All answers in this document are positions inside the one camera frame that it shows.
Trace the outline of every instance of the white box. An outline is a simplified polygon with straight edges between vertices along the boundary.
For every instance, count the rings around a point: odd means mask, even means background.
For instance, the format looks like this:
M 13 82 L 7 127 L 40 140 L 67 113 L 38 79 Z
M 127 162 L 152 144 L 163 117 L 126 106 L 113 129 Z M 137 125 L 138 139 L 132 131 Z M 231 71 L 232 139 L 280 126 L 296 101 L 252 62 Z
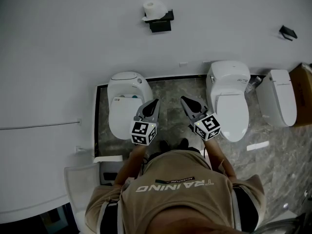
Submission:
M 213 113 L 194 123 L 194 133 L 203 140 L 209 140 L 220 133 L 220 123 L 217 120 L 216 113 Z
M 130 125 L 130 134 L 132 143 L 148 146 L 157 134 L 156 123 L 133 120 Z

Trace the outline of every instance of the shoe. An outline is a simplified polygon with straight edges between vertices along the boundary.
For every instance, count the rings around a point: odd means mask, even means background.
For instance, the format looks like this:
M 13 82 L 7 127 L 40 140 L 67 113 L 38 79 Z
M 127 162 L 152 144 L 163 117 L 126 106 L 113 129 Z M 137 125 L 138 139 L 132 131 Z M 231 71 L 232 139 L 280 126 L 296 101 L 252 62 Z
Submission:
M 165 152 L 170 151 L 170 146 L 169 146 L 168 142 L 165 141 L 165 140 L 162 140 L 162 141 L 159 143 L 159 146 L 160 146 L 160 151 L 161 151 L 162 153 L 165 153 Z
M 189 141 L 186 138 L 184 138 L 177 147 L 180 150 L 186 150 L 189 147 Z

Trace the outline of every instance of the toilet tank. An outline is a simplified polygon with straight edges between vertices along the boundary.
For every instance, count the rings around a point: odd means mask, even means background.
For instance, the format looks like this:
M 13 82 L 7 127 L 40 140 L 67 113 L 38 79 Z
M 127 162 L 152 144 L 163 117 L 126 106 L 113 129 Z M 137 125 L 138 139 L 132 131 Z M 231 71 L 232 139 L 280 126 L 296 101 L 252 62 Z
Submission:
M 250 72 L 246 64 L 239 61 L 216 61 L 211 64 L 206 84 L 212 93 L 244 93 L 249 80 Z

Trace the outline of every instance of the wall socket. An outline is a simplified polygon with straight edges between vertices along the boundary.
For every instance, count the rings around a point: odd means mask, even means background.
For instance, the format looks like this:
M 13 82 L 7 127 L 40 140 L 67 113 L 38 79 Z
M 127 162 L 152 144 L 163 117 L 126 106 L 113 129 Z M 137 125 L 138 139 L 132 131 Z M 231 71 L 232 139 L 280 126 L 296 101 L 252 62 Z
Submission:
M 186 62 L 180 62 L 179 66 L 180 66 L 180 68 L 182 68 L 182 67 L 186 67 L 188 64 L 189 63 L 187 61 Z
M 80 151 L 83 151 L 81 146 L 75 146 L 75 152 L 80 152 Z

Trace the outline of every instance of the cable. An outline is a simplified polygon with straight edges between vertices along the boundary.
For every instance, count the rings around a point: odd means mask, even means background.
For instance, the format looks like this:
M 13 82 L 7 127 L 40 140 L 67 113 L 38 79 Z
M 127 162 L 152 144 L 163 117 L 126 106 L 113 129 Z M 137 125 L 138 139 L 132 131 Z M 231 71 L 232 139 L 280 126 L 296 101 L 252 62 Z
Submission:
M 143 157 L 144 160 L 146 160 L 146 163 L 144 163 L 144 161 L 142 162 L 142 175 L 143 175 L 143 171 L 144 171 L 144 165 L 146 165 L 148 163 L 148 159 L 146 157 Z
M 59 126 L 59 125 L 68 125 L 68 124 L 75 124 L 81 123 L 81 120 L 72 121 L 72 122 L 65 122 L 65 123 L 55 123 L 55 124 L 44 124 L 44 125 L 34 125 L 34 126 L 24 126 L 24 127 L 2 127 L 1 130 L 15 130 L 15 129 L 24 129 L 24 128 L 34 128 L 34 127 L 48 127 L 48 126 Z

